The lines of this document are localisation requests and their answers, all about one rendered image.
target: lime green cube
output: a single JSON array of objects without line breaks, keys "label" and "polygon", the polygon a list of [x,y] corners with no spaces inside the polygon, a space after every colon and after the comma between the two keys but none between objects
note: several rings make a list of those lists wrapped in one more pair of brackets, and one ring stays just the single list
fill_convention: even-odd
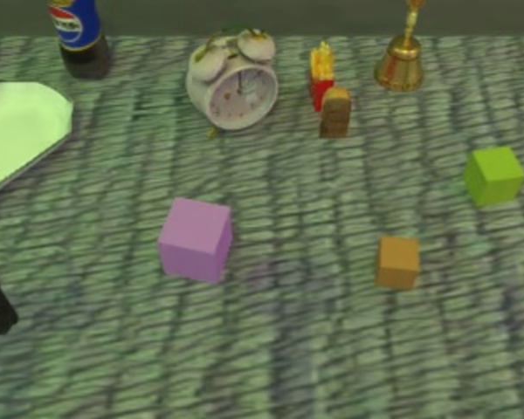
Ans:
[{"label": "lime green cube", "polygon": [[510,147],[475,150],[468,157],[464,182],[478,206],[512,201],[524,183],[524,169]]}]

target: pepsi bottle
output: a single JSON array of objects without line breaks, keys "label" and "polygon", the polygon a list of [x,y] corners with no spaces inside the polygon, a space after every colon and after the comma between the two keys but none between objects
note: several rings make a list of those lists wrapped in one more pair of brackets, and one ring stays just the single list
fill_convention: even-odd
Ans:
[{"label": "pepsi bottle", "polygon": [[102,79],[111,57],[95,0],[49,0],[66,70],[77,79]]}]

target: blue label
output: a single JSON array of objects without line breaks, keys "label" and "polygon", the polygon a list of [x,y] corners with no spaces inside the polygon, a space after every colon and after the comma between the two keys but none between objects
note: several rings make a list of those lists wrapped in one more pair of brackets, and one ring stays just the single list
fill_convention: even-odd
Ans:
[{"label": "blue label", "polygon": [[95,0],[50,0],[49,12],[67,50],[85,50],[95,44],[101,34]]}]

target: brown cube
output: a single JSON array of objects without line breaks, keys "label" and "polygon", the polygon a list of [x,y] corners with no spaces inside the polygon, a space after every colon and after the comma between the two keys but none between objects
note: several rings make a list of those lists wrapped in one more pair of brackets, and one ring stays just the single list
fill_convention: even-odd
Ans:
[{"label": "brown cube", "polygon": [[419,242],[414,238],[381,237],[376,260],[375,284],[410,290],[419,274]]},{"label": "brown cube", "polygon": [[351,95],[343,87],[330,87],[324,93],[321,112],[321,137],[339,138],[348,135]]}]

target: white alarm clock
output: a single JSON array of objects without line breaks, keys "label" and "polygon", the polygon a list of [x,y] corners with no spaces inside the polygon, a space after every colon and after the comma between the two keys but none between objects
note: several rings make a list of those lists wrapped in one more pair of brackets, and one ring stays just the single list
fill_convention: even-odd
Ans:
[{"label": "white alarm clock", "polygon": [[272,110],[278,78],[272,68],[276,47],[258,30],[216,35],[190,56],[186,91],[194,106],[225,131],[250,127]]}]

